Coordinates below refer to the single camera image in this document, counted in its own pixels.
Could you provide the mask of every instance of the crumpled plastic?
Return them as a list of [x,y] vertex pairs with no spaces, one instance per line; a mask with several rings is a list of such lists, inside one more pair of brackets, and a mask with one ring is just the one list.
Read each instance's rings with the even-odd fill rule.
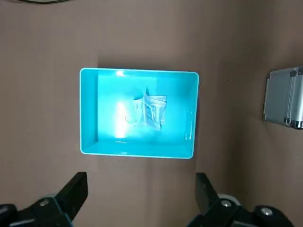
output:
[[148,96],[145,93],[142,98],[132,101],[130,115],[125,119],[129,124],[150,126],[160,131],[165,124],[165,107],[166,96]]

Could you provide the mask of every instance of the cable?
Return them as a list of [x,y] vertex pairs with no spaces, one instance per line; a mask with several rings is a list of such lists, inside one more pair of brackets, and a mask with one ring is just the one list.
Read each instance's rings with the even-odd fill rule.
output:
[[33,3],[33,4],[54,4],[54,3],[59,3],[59,2],[69,1],[69,0],[51,0],[51,1],[17,0],[17,1]]

